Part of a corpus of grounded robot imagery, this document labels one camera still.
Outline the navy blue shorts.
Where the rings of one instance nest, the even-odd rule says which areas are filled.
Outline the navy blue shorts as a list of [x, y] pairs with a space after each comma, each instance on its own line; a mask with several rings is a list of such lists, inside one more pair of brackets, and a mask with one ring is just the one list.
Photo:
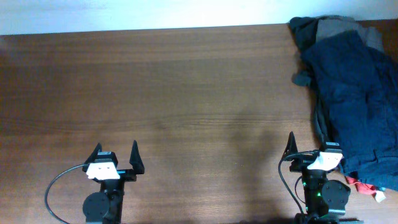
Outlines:
[[397, 190], [397, 62], [356, 31], [323, 39], [301, 54], [314, 74], [343, 151], [341, 171]]

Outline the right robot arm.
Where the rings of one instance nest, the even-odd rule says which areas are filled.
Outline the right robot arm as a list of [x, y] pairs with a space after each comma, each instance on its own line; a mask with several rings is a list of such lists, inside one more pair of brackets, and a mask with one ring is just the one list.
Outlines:
[[[339, 223], [345, 215], [351, 189], [339, 180], [329, 180], [327, 174], [333, 172], [343, 158], [337, 142], [324, 142], [321, 148], [312, 151], [298, 151], [294, 133], [289, 133], [285, 151], [278, 164], [282, 183], [298, 205], [299, 212], [294, 223]], [[287, 185], [281, 171], [283, 162], [290, 162], [289, 171], [301, 174], [304, 204]]]

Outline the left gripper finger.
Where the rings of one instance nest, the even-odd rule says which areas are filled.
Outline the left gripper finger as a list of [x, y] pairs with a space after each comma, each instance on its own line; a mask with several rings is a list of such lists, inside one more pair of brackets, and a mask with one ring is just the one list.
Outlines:
[[99, 152], [102, 152], [102, 145], [98, 143], [94, 149], [94, 151], [90, 154], [90, 156], [85, 161], [85, 164], [90, 164], [95, 161]]
[[139, 154], [139, 149], [138, 149], [136, 140], [134, 140], [133, 144], [132, 144], [129, 163], [130, 163], [130, 165], [132, 165], [132, 169], [135, 174], [144, 174], [145, 173], [145, 167], [144, 167], [143, 161], [141, 159], [141, 156]]

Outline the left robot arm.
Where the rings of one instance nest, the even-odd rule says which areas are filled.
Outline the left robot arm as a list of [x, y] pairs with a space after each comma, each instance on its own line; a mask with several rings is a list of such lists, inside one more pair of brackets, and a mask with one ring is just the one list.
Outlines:
[[114, 152], [102, 150], [97, 144], [85, 161], [82, 171], [89, 179], [100, 184], [100, 190], [87, 196], [83, 202], [83, 214], [87, 223], [121, 223], [124, 185], [135, 182], [145, 172], [137, 141], [133, 141], [129, 163], [130, 169], [117, 169], [118, 159]]

